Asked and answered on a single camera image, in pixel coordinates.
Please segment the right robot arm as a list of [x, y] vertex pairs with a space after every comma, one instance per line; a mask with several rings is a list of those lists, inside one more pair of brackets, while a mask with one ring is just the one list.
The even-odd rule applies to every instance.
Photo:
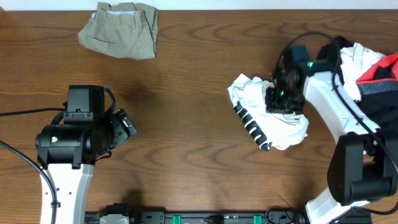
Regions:
[[350, 213], [372, 214], [365, 206], [397, 193], [397, 135], [371, 121], [341, 87], [324, 60], [277, 63], [275, 88], [266, 93], [271, 113], [300, 111], [309, 102], [335, 139], [327, 188], [295, 214], [294, 223], [338, 223]]

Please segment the folded khaki shorts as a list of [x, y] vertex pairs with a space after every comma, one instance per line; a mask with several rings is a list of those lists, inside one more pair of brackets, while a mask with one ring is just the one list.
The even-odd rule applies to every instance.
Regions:
[[152, 59], [156, 57], [158, 16], [156, 8], [143, 3], [99, 2], [78, 40], [85, 48], [112, 57]]

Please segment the white patterned garment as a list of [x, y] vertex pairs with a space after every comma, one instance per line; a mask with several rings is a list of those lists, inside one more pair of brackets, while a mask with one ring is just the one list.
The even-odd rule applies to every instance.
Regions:
[[361, 101], [361, 94], [356, 84], [357, 79], [386, 56], [363, 47], [359, 43], [354, 43], [352, 47], [342, 48], [340, 57], [340, 68], [344, 80], [343, 88], [352, 100]]

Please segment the black red garment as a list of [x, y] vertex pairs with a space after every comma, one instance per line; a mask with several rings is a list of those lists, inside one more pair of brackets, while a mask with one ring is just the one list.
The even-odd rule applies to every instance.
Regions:
[[397, 55], [380, 59], [356, 84], [365, 115], [381, 129], [397, 131]]

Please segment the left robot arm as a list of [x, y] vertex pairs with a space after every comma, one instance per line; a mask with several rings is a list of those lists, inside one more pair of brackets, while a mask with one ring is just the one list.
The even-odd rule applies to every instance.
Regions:
[[94, 166], [136, 135], [127, 113], [119, 109], [94, 119], [92, 113], [61, 111], [35, 140], [42, 183], [41, 223], [83, 223]]

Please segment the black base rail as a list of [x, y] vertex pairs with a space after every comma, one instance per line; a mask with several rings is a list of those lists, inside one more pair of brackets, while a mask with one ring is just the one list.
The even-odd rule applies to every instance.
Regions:
[[99, 212], [87, 212], [83, 224], [311, 224], [301, 210], [271, 207], [265, 212], [168, 212], [134, 210], [114, 203]]

